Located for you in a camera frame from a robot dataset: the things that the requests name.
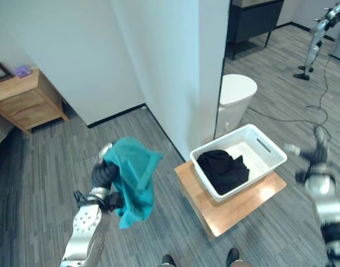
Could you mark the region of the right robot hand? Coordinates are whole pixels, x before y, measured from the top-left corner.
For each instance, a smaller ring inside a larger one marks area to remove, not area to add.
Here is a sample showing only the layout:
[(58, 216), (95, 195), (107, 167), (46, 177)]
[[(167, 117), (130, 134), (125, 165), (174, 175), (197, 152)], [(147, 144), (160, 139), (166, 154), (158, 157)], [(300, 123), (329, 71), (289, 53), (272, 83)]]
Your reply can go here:
[(321, 128), (314, 130), (316, 137), (316, 148), (314, 150), (303, 150), (293, 144), (284, 144), (284, 150), (290, 154), (299, 156), (309, 162), (306, 171), (296, 172), (295, 179), (298, 183), (304, 184), (312, 176), (328, 175), (328, 152), (327, 139)]

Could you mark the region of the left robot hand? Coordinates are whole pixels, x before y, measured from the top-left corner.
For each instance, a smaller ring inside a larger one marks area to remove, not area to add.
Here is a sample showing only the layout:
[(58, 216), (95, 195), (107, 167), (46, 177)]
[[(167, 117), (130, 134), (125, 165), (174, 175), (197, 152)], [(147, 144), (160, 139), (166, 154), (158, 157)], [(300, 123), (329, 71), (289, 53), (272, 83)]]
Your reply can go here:
[(112, 143), (106, 144), (98, 153), (96, 163), (91, 174), (90, 196), (98, 202), (102, 209), (113, 211), (123, 207), (120, 193), (111, 191), (112, 182), (119, 175), (119, 168), (113, 163), (108, 164), (104, 159), (112, 148)]

